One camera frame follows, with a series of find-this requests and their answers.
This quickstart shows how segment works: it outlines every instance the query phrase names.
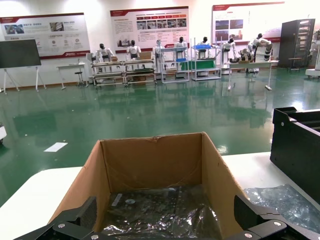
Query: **white wall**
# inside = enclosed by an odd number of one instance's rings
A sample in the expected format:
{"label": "white wall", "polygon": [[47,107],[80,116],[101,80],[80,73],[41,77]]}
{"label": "white wall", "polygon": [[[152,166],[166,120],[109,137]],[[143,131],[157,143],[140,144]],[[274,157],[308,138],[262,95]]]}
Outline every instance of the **white wall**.
{"label": "white wall", "polygon": [[[189,37],[200,41],[204,36],[211,37],[212,5],[275,2],[276,0],[0,0],[0,17],[84,13],[90,49],[95,52],[100,43],[114,48],[110,10],[160,8],[189,6]],[[287,11],[283,14],[288,21],[301,18],[315,18],[320,9],[316,0],[287,0]],[[270,18],[276,18],[272,12],[267,13]],[[320,19],[316,27],[320,28]],[[4,40],[0,31],[0,41]],[[60,82],[56,66],[68,65],[77,62],[77,58],[62,58],[42,60],[40,72],[46,84]],[[11,75],[21,86],[35,85],[34,68],[14,68],[9,70]],[[77,81],[73,70],[65,70],[67,82]],[[3,70],[0,70],[0,87],[3,86]]]}

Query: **green epoxy floor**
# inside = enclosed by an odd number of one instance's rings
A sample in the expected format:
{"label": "green epoxy floor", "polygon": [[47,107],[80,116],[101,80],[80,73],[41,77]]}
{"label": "green epoxy floor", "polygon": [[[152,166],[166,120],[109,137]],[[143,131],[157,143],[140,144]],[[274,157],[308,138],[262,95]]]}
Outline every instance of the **green epoxy floor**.
{"label": "green epoxy floor", "polygon": [[[32,175],[82,166],[98,139],[207,132],[222,155],[271,149],[273,109],[320,108],[320,81],[301,73],[261,71],[206,82],[131,86],[68,86],[0,94],[0,121],[7,137],[0,147],[0,206]],[[56,142],[58,152],[44,152]]]}

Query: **black cabinet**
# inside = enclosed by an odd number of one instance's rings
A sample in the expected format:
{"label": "black cabinet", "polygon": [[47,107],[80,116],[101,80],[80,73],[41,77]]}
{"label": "black cabinet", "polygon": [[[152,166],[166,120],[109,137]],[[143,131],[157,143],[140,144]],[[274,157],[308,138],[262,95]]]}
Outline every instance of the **black cabinet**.
{"label": "black cabinet", "polygon": [[308,64],[308,55],[311,48],[315,19],[301,19],[282,23],[281,41],[278,66],[291,67],[291,58],[296,60],[294,65],[300,68]]}

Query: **display board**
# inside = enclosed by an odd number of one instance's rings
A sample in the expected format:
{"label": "display board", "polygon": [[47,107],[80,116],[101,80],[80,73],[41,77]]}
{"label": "display board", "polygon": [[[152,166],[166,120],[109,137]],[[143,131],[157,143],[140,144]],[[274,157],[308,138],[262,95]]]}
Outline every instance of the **display board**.
{"label": "display board", "polygon": [[280,42],[284,22],[285,2],[260,2],[213,5],[212,42],[233,38],[238,45],[246,45],[258,34],[273,43]]}
{"label": "display board", "polygon": [[125,53],[131,40],[142,51],[151,51],[161,40],[172,48],[180,37],[189,42],[187,6],[110,11],[116,53]]}
{"label": "display board", "polygon": [[0,69],[40,65],[41,61],[34,39],[0,41]]}
{"label": "display board", "polygon": [[41,59],[83,57],[90,53],[84,13],[0,17],[6,41],[36,41]]}

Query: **black whiteboard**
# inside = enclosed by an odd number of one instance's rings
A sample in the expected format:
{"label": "black whiteboard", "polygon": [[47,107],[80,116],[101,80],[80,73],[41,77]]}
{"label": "black whiteboard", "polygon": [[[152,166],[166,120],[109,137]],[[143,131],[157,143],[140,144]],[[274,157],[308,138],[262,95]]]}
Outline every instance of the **black whiteboard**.
{"label": "black whiteboard", "polygon": [[0,69],[40,65],[41,61],[34,39],[0,41]]}

